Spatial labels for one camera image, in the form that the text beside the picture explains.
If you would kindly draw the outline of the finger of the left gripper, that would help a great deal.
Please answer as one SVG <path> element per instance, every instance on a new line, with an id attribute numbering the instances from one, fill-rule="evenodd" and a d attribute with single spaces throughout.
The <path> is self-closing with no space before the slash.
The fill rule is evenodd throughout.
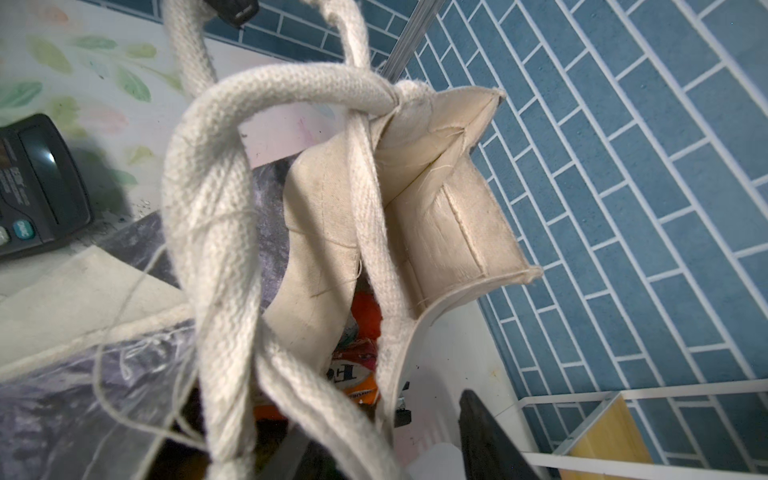
<path id="1" fill-rule="evenodd" d="M 205 0 L 225 23 L 242 27 L 255 17 L 260 9 L 258 0 Z"/>

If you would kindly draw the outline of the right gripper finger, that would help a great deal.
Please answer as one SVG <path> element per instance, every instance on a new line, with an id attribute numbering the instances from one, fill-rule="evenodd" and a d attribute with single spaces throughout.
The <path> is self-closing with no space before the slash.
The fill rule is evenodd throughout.
<path id="1" fill-rule="evenodd" d="M 470 389 L 459 400 L 459 430 L 467 479 L 531 479 L 539 476 Z"/>

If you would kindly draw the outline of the orange Fox's candy bag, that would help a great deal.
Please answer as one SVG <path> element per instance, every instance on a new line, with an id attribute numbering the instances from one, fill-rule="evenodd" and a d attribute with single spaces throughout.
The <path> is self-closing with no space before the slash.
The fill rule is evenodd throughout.
<path id="1" fill-rule="evenodd" d="M 377 346 L 370 339 L 356 340 L 333 352 L 327 379 L 358 405 L 374 405 L 378 400 L 375 379 Z"/>

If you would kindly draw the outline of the beige canvas tote bag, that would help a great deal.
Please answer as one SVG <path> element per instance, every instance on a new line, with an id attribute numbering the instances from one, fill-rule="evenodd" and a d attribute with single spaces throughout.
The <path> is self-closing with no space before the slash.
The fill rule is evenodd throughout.
<path id="1" fill-rule="evenodd" d="M 162 230 L 122 231 L 1 304 L 1 475 L 137 479 L 166 440 L 209 479 L 255 479 L 255 407 L 275 405 L 350 479 L 404 479 L 395 409 L 443 313 L 542 271 L 470 158 L 505 95 L 390 82 L 353 1 L 317 9 L 340 63 L 219 78 L 205 1 L 169 1 L 192 103 L 165 155 Z M 382 313 L 374 405 L 326 372 Z"/>

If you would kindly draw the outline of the red tomato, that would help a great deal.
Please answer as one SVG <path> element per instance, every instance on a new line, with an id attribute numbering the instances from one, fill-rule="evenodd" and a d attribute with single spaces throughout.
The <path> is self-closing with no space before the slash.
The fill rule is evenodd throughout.
<path id="1" fill-rule="evenodd" d="M 373 294 L 368 292 L 356 292 L 351 314 L 358 325 L 360 338 L 376 341 L 381 335 L 382 313 Z"/>

